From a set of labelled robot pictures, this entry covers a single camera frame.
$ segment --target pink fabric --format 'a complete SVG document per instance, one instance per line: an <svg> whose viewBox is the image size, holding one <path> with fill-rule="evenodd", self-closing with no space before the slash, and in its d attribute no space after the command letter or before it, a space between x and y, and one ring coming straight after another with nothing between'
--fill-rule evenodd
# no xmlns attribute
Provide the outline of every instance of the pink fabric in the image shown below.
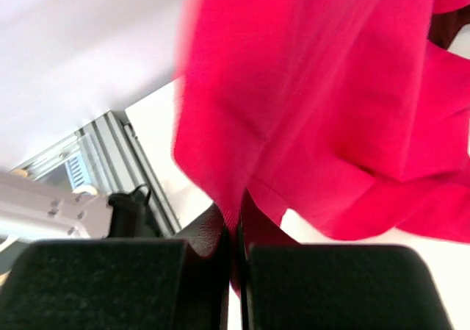
<svg viewBox="0 0 470 330"><path fill-rule="evenodd" d="M200 0L177 163L232 230L248 188L336 239L470 242L470 62L427 42L433 12L467 4Z"/></svg>

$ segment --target white cable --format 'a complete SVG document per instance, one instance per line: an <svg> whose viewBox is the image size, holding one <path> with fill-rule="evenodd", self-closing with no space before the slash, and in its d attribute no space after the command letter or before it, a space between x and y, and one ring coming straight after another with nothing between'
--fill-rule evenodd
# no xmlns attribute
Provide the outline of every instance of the white cable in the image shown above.
<svg viewBox="0 0 470 330"><path fill-rule="evenodd" d="M0 253L10 247L14 242L18 240L18 237L15 236L8 236L7 239L0 244Z"/></svg>

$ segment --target red cloth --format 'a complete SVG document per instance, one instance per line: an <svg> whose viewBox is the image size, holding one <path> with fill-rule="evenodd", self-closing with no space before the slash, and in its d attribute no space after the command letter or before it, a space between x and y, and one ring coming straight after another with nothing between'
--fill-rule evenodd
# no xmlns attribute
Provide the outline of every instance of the red cloth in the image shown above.
<svg viewBox="0 0 470 330"><path fill-rule="evenodd" d="M229 227L243 191L329 237L470 242L470 61L427 41L470 0L199 0L174 156Z"/></svg>

